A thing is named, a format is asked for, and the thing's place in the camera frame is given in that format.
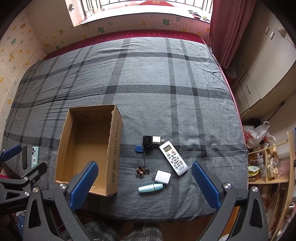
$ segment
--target red mat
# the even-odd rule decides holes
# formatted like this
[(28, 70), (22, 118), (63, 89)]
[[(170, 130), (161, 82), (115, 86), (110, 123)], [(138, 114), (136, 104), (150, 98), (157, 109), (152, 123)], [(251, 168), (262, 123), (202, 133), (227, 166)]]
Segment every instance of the red mat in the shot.
[(163, 38), (172, 38), (172, 39), (183, 39), (190, 40), (198, 43), (205, 44), (203, 39), (198, 35), (186, 32), (171, 31), (171, 30), (130, 30), (130, 31), (121, 31), (115, 33), (102, 34), (88, 39), (78, 41), (76, 43), (70, 44), (64, 48), (58, 49), (50, 53), (44, 59), (50, 59), (56, 56), (59, 56), (64, 53), (68, 53), (72, 50), (83, 48), (89, 45), (94, 45), (102, 42), (108, 42), (116, 39), (128, 39), (136, 37), (163, 37)]

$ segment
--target mattress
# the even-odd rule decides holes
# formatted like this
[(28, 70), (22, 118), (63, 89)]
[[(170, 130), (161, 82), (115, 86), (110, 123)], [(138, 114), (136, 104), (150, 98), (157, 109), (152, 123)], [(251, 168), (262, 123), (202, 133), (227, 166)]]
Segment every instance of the mattress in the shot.
[[(48, 171), (37, 182), (52, 189), (59, 140), (68, 108), (116, 104), (123, 119), (118, 192), (89, 195), (84, 208), (115, 219), (191, 220), (214, 212), (194, 181), (192, 162), (203, 162), (222, 182), (247, 187), (247, 150), (235, 103), (210, 49), (193, 41), (136, 37), (103, 42), (37, 62), (18, 87), (3, 146), (39, 146)], [(143, 135), (170, 140), (189, 170), (176, 175), (158, 147), (145, 154), (150, 172), (172, 173), (162, 190), (136, 177)], [(20, 155), (7, 165), (22, 176)]]

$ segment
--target window sill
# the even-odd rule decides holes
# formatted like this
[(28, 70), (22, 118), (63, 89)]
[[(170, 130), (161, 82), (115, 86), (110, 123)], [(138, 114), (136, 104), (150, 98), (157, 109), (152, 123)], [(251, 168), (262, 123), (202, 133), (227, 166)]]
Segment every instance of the window sill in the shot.
[[(188, 10), (190, 9), (197, 9), (195, 7), (186, 5)], [(201, 9), (198, 9), (197, 11), (201, 16), (207, 16), (207, 14), (204, 13)], [(186, 8), (180, 8), (180, 7), (169, 7), (169, 6), (156, 6), (156, 5), (133, 5), (128, 7), (119, 7), (119, 8), (113, 8), (108, 9), (105, 11), (100, 11), (92, 16), (88, 17), (86, 20), (82, 21), (80, 24), (89, 23), (91, 21), (95, 21), (98, 19), (103, 18), (109, 18), (114, 16), (121, 16), (121, 15), (127, 15), (127, 14), (136, 14), (136, 13), (165, 13), (165, 14), (174, 14), (177, 16), (182, 16), (186, 18), (196, 19), (193, 17), (191, 13), (187, 11)], [(202, 18), (196, 19), (202, 22), (209, 23), (210, 20), (203, 20)]]

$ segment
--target wallpaper with cartoon prints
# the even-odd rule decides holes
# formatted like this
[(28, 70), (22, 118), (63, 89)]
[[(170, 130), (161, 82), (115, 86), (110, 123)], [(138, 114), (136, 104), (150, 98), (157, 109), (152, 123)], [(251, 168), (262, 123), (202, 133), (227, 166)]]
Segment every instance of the wallpaper with cartoon prints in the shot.
[(139, 13), (100, 19), (73, 26), (63, 0), (33, 0), (26, 8), (28, 19), (46, 53), (100, 34), (134, 29), (170, 29), (190, 32), (207, 42), (210, 23), (173, 14)]
[(26, 12), (21, 12), (0, 40), (0, 146), (19, 83), (27, 69), (45, 56)]

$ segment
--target person's leg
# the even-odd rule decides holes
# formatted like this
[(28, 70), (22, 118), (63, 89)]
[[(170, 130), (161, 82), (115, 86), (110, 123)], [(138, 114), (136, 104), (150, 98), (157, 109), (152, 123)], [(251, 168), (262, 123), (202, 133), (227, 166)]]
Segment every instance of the person's leg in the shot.
[(130, 234), (121, 241), (163, 241), (163, 234), (157, 225), (135, 223)]
[[(96, 218), (93, 221), (83, 225), (87, 233), (91, 236), (93, 240), (99, 241), (118, 241), (119, 235), (117, 233), (116, 227), (111, 225), (111, 223), (104, 219)], [(67, 231), (61, 233), (62, 237), (66, 241), (71, 241)]]

